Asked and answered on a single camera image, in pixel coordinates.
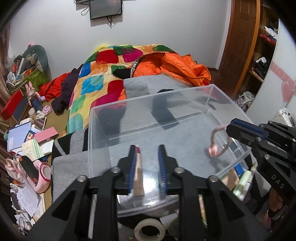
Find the multicolored quilt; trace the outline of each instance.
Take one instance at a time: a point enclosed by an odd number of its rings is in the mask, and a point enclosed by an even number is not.
[[[113,75],[116,69],[129,67],[139,56],[158,51],[174,53],[164,45],[117,45],[103,48],[90,56],[72,93],[67,134],[88,126],[91,108],[122,98],[123,80]]]

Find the clear plastic box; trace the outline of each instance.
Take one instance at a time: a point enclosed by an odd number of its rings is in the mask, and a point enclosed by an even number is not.
[[[141,150],[144,196],[118,196],[118,217],[147,213],[178,201],[159,191],[157,148],[164,144],[168,156],[179,166],[201,177],[224,176],[242,161],[250,148],[232,139],[229,149],[210,158],[213,128],[234,118],[251,120],[215,85],[162,92],[91,109],[89,121],[89,176],[101,175],[128,155],[130,145]],[[226,144],[226,131],[218,132],[219,150]]]

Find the curtain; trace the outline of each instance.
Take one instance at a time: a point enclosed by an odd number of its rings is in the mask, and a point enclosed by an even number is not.
[[[4,79],[4,75],[7,74],[7,69],[5,68],[4,62],[5,57],[8,56],[9,29],[10,26],[6,28],[5,32],[0,37],[0,111],[2,111],[3,107],[11,97],[11,94],[6,87],[6,80]],[[7,152],[7,142],[4,140],[3,135],[8,129],[8,124],[3,121],[2,117],[0,116],[0,191],[7,194],[10,193],[9,175],[4,165],[6,164],[5,159],[12,158],[12,155]]]

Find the pink notebook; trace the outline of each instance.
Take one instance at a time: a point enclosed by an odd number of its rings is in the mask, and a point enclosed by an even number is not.
[[[58,132],[55,130],[54,127],[48,128],[44,131],[35,134],[35,138],[38,143],[42,141],[50,141],[51,138],[58,135]]]

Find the roll of tape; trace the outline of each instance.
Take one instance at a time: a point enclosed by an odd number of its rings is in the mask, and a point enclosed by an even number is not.
[[[143,234],[142,228],[146,226],[153,226],[159,230],[157,236],[147,236]],[[160,221],[152,218],[144,219],[135,227],[135,237],[138,241],[161,241],[165,237],[165,228]]]

